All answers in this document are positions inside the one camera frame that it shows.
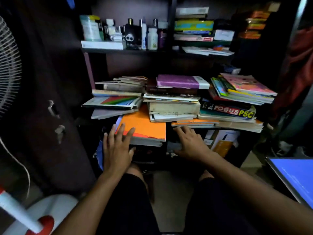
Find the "pink book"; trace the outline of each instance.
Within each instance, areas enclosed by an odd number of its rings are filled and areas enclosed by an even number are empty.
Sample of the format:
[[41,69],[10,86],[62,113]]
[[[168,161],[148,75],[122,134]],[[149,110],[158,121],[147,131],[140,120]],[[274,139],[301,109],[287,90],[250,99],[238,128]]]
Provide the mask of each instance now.
[[268,89],[262,83],[254,79],[253,76],[242,76],[242,75],[232,75],[227,73],[220,73],[237,91],[252,93],[252,94],[262,94],[262,95],[273,95],[276,96],[277,93]]
[[156,79],[157,87],[179,87],[193,89],[209,89],[210,84],[199,76],[180,76],[159,74]]

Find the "white bottle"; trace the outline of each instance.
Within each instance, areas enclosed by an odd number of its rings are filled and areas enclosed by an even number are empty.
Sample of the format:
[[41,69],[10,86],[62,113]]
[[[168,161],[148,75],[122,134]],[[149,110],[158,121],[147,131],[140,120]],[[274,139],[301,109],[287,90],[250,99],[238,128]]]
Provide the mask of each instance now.
[[157,50],[157,28],[149,28],[148,33],[148,50]]
[[142,23],[141,26],[141,49],[146,50],[147,49],[147,25],[146,23]]

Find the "shelf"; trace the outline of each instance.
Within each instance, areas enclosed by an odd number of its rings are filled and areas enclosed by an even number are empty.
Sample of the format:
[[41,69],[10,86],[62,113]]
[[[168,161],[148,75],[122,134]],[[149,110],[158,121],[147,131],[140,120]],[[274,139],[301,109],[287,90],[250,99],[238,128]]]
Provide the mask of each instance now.
[[195,55],[189,54],[180,50],[117,50],[117,49],[97,49],[97,48],[82,48],[84,53],[98,53],[98,54],[123,54],[123,55],[143,55],[143,56],[160,56],[160,57],[174,57],[174,58],[193,58],[193,59],[208,59],[214,62],[230,62],[234,55],[221,56],[221,55]]

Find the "black shorts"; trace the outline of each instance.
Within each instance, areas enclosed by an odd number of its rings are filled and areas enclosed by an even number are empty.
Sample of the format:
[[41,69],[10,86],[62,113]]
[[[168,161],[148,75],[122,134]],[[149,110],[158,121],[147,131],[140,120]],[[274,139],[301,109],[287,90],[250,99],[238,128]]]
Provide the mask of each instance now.
[[[161,234],[140,178],[124,174],[115,188],[97,234]],[[259,234],[237,211],[214,178],[198,183],[188,204],[183,234]]]

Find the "fan grill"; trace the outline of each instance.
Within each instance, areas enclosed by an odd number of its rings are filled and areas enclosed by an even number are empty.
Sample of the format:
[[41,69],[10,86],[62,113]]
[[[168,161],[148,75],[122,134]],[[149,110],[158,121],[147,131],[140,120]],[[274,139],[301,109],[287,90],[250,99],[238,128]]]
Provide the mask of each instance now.
[[21,83],[22,63],[15,39],[0,16],[0,117],[8,110]]

